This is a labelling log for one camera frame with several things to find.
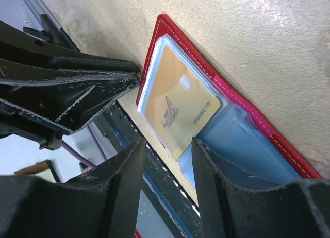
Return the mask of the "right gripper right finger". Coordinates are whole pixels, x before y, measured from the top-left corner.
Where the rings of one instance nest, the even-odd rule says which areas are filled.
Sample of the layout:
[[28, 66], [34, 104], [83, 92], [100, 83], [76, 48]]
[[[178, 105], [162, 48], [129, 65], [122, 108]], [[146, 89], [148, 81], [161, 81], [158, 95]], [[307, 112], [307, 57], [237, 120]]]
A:
[[276, 184], [192, 139], [204, 237], [329, 237], [329, 181]]

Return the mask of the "red leather card holder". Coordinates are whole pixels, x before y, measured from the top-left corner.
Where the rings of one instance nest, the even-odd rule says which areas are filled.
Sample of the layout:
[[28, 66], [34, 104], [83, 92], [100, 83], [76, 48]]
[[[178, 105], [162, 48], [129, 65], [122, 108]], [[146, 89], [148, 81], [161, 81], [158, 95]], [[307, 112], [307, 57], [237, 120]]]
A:
[[[195, 137], [203, 140], [228, 161], [269, 181], [286, 184], [298, 179], [320, 178], [320, 174], [310, 163], [250, 101], [221, 76], [165, 14], [159, 15], [156, 20], [136, 98], [137, 110], [150, 73], [160, 57], [160, 48], [165, 44], [178, 50], [180, 58], [189, 61], [190, 66], [199, 72], [205, 85], [214, 91], [221, 104], [219, 110]], [[173, 158], [179, 162], [186, 178], [194, 183], [191, 150], [190, 143], [178, 159]]]

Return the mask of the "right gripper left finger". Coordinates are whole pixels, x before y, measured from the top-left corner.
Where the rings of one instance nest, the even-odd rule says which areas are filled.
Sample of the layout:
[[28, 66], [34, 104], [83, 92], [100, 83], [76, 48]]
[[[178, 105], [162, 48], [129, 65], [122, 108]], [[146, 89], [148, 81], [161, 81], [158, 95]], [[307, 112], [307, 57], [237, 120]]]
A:
[[1, 177], [1, 237], [133, 237], [144, 138], [66, 183]]

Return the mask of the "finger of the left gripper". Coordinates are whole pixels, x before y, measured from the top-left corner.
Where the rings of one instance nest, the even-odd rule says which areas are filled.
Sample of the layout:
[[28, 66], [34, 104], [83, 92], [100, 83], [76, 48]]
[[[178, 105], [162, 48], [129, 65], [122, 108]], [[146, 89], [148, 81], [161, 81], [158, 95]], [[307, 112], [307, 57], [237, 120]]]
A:
[[1, 119], [30, 120], [62, 134], [85, 128], [119, 97], [139, 85], [132, 61], [99, 70], [37, 67], [1, 60]]
[[88, 55], [63, 47], [46, 30], [24, 27], [22, 31], [1, 21], [1, 59], [45, 69], [121, 71], [138, 73], [132, 61]]

